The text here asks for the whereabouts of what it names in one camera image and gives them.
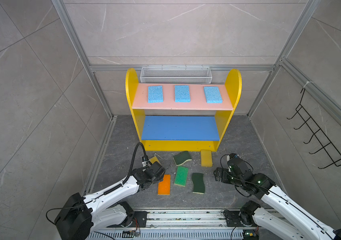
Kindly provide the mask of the blue lower shelf board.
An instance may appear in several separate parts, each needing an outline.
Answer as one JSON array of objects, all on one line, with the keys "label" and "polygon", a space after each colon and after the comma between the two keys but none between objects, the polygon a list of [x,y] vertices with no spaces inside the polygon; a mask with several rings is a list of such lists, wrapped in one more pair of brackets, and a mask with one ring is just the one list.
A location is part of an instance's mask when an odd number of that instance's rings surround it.
[{"label": "blue lower shelf board", "polygon": [[142,140],[145,141],[218,141],[213,116],[147,116]]}]

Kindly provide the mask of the bright green sponge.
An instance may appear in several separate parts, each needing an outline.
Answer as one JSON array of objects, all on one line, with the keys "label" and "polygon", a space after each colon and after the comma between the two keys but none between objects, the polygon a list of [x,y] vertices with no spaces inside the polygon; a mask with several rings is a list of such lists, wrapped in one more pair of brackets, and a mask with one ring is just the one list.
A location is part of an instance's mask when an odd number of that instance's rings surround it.
[{"label": "bright green sponge", "polygon": [[188,168],[179,166],[177,167],[174,184],[177,186],[185,187],[188,176]]}]

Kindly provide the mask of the yellow shelf unit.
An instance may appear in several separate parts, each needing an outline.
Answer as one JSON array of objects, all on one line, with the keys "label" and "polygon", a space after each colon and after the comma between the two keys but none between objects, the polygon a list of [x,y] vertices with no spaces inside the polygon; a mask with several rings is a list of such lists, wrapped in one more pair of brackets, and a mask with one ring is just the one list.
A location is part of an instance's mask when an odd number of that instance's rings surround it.
[{"label": "yellow shelf unit", "polygon": [[[149,151],[191,151],[199,152],[201,150],[217,151],[230,120],[235,112],[231,111],[199,111],[199,110],[141,110],[133,109],[132,103],[136,90],[140,83],[137,72],[129,69],[126,74],[126,96],[131,115],[138,133],[140,142]],[[225,83],[226,88],[239,92],[240,100],[242,91],[242,79],[239,70],[230,70]],[[218,141],[145,141],[142,140],[145,118],[147,116],[213,116],[217,126],[220,139]]]}]

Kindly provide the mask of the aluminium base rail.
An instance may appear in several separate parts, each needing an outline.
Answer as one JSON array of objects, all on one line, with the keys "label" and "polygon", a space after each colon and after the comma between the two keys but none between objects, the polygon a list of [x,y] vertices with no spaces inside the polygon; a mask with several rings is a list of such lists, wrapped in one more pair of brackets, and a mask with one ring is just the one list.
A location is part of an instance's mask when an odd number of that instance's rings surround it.
[{"label": "aluminium base rail", "polygon": [[88,236],[89,240],[303,240],[298,230],[275,235],[257,224],[244,226],[239,210],[141,210],[130,227],[107,227]]}]

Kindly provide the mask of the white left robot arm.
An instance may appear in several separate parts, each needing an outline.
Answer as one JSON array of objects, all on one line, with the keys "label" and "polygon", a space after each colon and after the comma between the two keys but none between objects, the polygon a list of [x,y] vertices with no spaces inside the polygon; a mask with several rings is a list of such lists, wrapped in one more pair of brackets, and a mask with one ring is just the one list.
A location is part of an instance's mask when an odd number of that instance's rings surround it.
[{"label": "white left robot arm", "polygon": [[122,199],[163,180],[165,168],[158,162],[134,169],[121,181],[102,191],[70,196],[53,224],[62,240],[84,240],[92,232],[110,226],[129,226],[135,211]]}]

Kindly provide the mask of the light blue cellulose sponge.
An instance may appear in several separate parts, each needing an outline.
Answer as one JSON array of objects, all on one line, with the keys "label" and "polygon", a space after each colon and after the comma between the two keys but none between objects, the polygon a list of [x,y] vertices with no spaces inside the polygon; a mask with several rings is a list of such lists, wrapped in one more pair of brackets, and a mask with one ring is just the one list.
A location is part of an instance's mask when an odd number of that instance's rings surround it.
[{"label": "light blue cellulose sponge", "polygon": [[208,104],[221,104],[222,97],[218,87],[203,87],[205,99]]}]

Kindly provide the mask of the yellow rectangular sponge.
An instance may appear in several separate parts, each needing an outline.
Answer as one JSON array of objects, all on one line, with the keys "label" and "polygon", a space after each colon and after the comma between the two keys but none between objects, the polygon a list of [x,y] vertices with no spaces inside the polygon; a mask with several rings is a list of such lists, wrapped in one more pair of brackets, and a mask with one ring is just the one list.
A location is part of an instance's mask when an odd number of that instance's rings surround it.
[{"label": "yellow rectangular sponge", "polygon": [[201,166],[206,168],[211,168],[213,165],[212,154],[210,150],[200,151]]}]

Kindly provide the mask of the dark green wavy sponge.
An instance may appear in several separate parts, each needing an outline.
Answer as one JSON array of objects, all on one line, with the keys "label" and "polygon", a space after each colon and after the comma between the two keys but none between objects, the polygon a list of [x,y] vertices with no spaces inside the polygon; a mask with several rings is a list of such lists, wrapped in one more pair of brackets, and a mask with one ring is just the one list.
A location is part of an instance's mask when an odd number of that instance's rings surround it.
[{"label": "dark green wavy sponge", "polygon": [[193,183],[192,192],[195,194],[204,194],[205,193],[205,185],[203,181],[204,174],[202,173],[192,173],[191,179]]},{"label": "dark green wavy sponge", "polygon": [[191,155],[188,151],[183,151],[177,155],[174,155],[173,160],[174,160],[174,163],[176,164],[176,166],[182,166],[184,163],[191,161],[192,158],[191,158]]}]

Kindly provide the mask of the orange sponge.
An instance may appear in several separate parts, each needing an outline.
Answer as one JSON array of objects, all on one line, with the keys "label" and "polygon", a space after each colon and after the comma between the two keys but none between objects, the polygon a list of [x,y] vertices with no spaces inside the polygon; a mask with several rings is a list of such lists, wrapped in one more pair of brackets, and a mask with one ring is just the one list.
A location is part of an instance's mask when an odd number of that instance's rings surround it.
[{"label": "orange sponge", "polygon": [[164,175],[163,180],[158,183],[158,195],[169,196],[171,193],[171,175]]}]

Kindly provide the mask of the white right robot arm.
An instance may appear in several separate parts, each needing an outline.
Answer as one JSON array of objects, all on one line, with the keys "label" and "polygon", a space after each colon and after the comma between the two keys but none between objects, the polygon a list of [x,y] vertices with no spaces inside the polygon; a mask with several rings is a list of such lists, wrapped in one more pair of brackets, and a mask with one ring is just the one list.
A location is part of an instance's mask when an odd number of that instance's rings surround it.
[{"label": "white right robot arm", "polygon": [[243,225],[250,227],[255,224],[285,240],[341,240],[341,229],[335,230],[315,218],[266,175],[253,174],[251,170],[242,173],[223,168],[217,168],[213,174],[216,181],[242,188],[285,218],[283,221],[256,202],[248,201],[238,214]]}]

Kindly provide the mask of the dark green wavy sponge front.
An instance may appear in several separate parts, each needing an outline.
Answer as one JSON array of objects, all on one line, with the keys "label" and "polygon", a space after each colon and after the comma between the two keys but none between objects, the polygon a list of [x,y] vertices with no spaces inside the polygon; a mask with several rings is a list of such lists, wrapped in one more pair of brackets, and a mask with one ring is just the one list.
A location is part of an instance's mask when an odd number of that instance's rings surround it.
[{"label": "dark green wavy sponge front", "polygon": [[204,174],[202,173],[192,173],[191,179],[193,183],[192,192],[195,194],[204,194],[205,193],[205,185],[203,181]]}]

